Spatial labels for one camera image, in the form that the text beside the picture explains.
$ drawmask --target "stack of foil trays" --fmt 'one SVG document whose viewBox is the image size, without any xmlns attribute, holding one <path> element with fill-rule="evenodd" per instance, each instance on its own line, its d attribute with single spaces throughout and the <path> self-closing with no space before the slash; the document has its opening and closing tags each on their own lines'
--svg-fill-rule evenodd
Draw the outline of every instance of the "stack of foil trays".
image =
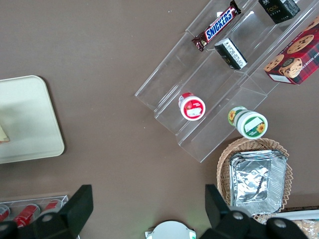
<svg viewBox="0 0 319 239">
<path fill-rule="evenodd" d="M 230 159 L 231 206 L 251 215 L 277 212 L 282 204 L 287 158 L 278 150 L 241 152 Z"/>
</svg>

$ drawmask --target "small round container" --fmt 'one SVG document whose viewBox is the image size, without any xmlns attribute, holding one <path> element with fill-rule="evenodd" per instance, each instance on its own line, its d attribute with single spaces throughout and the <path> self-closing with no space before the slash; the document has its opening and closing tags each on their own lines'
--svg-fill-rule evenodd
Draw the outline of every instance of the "small round container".
<svg viewBox="0 0 319 239">
<path fill-rule="evenodd" d="M 263 115 L 249 111 L 243 106 L 235 107 L 229 112 L 228 122 L 247 139 L 258 139 L 268 129 L 267 119 Z"/>
<path fill-rule="evenodd" d="M 184 93 L 178 99 L 178 106 L 185 119 L 199 120 L 205 114 L 205 103 L 192 93 Z"/>
</svg>

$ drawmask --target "green and white container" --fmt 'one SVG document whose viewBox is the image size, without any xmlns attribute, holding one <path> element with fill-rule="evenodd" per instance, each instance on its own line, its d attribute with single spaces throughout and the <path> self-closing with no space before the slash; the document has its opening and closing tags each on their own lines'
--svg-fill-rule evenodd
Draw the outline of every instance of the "green and white container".
<svg viewBox="0 0 319 239">
<path fill-rule="evenodd" d="M 260 138 L 268 129 L 267 119 L 263 115 L 249 111 L 243 106 L 233 108 L 228 114 L 228 121 L 248 139 Z"/>
</svg>

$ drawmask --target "snickers logo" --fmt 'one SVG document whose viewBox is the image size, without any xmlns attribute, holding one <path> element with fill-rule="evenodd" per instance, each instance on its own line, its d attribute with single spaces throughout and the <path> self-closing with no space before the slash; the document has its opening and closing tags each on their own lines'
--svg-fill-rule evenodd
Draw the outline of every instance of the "snickers logo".
<svg viewBox="0 0 319 239">
<path fill-rule="evenodd" d="M 207 42 L 217 35 L 231 20 L 233 19 L 233 14 L 231 9 L 224 12 L 209 28 L 205 30 L 205 36 Z"/>
</svg>

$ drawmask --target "chocolate chip cookie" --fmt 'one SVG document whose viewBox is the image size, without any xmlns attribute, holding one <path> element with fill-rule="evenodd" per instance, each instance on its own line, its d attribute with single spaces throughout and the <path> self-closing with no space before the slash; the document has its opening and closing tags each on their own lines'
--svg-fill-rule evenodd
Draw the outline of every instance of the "chocolate chip cookie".
<svg viewBox="0 0 319 239">
<path fill-rule="evenodd" d="M 272 59 L 267 66 L 265 66 L 264 70 L 267 72 L 270 72 L 272 69 L 274 69 L 276 66 L 279 65 L 279 63 L 283 60 L 284 55 L 280 54 L 276 56 L 274 59 Z"/>
<path fill-rule="evenodd" d="M 307 26 L 307 28 L 304 31 L 308 31 L 309 29 L 313 28 L 314 26 L 319 24 L 319 16 L 317 16 L 312 23 Z"/>
<path fill-rule="evenodd" d="M 302 67 L 303 62 L 301 58 L 290 58 L 289 60 L 284 62 L 282 67 L 279 69 L 279 73 L 286 77 L 294 78 L 299 75 Z"/>
<path fill-rule="evenodd" d="M 299 39 L 294 44 L 292 44 L 288 48 L 287 53 L 293 54 L 297 51 L 300 51 L 301 49 L 304 49 L 314 39 L 314 37 L 315 37 L 314 35 L 304 36 L 303 38 Z"/>
</svg>

